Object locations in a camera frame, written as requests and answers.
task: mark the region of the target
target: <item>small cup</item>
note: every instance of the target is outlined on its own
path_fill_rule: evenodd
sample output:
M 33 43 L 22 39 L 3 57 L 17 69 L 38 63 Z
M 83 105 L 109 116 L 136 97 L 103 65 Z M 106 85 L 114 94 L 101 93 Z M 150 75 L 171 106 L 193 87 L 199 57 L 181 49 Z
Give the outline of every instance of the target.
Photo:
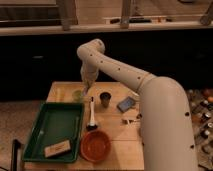
M 101 104 L 103 107 L 107 108 L 111 99 L 111 94 L 108 92 L 103 92 L 100 94 Z

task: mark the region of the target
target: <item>green tray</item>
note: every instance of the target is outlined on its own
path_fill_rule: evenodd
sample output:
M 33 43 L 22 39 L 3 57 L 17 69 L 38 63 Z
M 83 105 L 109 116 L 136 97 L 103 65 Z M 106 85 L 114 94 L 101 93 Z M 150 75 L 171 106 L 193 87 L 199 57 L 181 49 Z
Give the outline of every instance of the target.
M 25 162 L 76 161 L 84 114 L 82 103 L 44 103 L 38 113 L 32 132 L 25 146 L 22 160 Z M 44 148 L 70 140 L 71 151 L 45 158 Z

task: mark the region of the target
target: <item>wooden table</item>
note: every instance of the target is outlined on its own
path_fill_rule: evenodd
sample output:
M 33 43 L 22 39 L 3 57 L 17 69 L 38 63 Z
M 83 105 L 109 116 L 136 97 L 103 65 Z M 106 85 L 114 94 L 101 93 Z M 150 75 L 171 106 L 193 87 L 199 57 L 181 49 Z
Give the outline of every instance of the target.
M 50 89 L 47 102 L 75 102 L 75 92 L 83 90 L 81 82 L 54 82 Z M 111 93 L 112 98 L 108 108 L 102 107 L 99 95 L 101 92 Z M 98 129 L 105 131 L 111 139 L 111 151 L 106 160 L 93 164 L 78 156 L 75 163 L 33 163 L 25 162 L 25 169 L 35 170 L 144 170 L 143 149 L 140 137 L 140 123 L 129 125 L 122 123 L 122 118 L 135 119 L 138 111 L 136 106 L 122 114 L 116 105 L 129 96 L 130 89 L 118 82 L 96 82 L 84 97 L 85 113 L 83 118 L 83 135 L 89 121 L 89 101 L 95 100 L 95 118 Z

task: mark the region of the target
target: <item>brush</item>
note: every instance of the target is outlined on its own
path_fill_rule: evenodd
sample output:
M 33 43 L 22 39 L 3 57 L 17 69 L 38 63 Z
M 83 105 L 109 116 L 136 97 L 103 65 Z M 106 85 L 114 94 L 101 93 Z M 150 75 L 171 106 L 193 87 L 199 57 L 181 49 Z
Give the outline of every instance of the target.
M 94 112 L 94 98 L 91 97 L 91 102 L 90 102 L 90 121 L 87 125 L 87 130 L 91 131 L 94 129 L 97 129 L 98 125 L 95 122 L 95 112 Z

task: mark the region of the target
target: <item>terracotta bowl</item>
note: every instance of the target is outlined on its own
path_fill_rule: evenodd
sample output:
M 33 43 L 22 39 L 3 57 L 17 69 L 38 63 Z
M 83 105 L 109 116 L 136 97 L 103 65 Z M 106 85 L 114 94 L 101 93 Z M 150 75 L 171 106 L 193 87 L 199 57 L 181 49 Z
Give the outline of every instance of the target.
M 104 160 L 108 156 L 110 149 L 110 139 L 103 131 L 89 131 L 81 139 L 81 155 L 90 162 L 97 163 Z

